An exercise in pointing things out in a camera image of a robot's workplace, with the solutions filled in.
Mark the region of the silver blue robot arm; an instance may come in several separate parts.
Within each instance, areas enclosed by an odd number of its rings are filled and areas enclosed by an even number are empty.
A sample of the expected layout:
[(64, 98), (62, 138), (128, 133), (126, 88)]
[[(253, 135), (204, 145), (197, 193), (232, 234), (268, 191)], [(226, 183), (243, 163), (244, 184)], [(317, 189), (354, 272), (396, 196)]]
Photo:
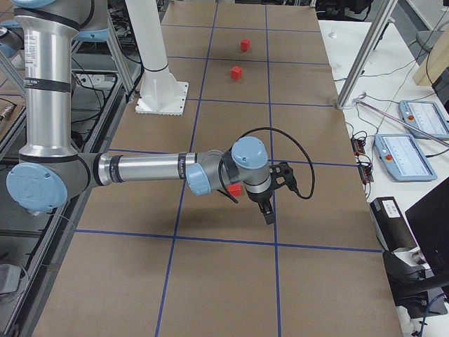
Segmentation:
[(106, 1), (16, 1), (24, 32), (27, 142), (8, 174), (10, 196), (31, 211), (50, 211), (87, 189), (141, 180), (186, 180), (197, 195), (243, 183), (267, 224), (274, 168), (263, 142), (239, 138), (226, 152), (143, 157), (80, 153), (71, 144), (72, 41), (109, 36)]

